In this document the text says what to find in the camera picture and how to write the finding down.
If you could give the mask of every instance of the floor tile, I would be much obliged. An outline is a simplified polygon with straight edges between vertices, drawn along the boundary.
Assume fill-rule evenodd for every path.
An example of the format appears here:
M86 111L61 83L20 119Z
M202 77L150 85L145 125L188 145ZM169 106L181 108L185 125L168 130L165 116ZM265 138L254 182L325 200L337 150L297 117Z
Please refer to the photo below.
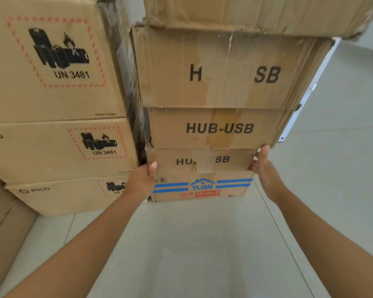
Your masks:
M37 218L0 287L0 298L63 247L73 217Z
M290 133L270 160L304 203L373 254L373 129ZM328 297L281 212L255 181L315 298Z
M373 127L373 51L341 42L291 132Z
M75 236L98 212L76 215ZM89 297L310 297L259 191L143 204Z

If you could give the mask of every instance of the torn cardboard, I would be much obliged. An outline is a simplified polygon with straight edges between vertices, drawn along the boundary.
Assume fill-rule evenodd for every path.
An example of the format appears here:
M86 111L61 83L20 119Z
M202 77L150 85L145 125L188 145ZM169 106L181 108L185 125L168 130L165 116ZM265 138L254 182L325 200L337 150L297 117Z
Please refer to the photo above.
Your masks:
M253 176L252 171L161 175L156 180L152 199L168 202L207 197L241 197L251 185Z
M155 149L146 148L148 164L156 161L157 175L210 174L247 170L257 149Z
M6 183L117 175L137 165L125 118L0 124L0 178Z
M145 19L149 24L179 29L349 38L363 32L373 17L373 0L144 0L144 2Z
M37 217L34 210L3 187L0 181L0 284Z
M126 116L104 15L97 0L0 0L0 123Z
M258 149L275 146L292 110L150 108L156 149Z
M146 107L296 109L329 38L134 27Z
M124 191L128 174L111 177L10 184L5 188L43 216L101 210Z

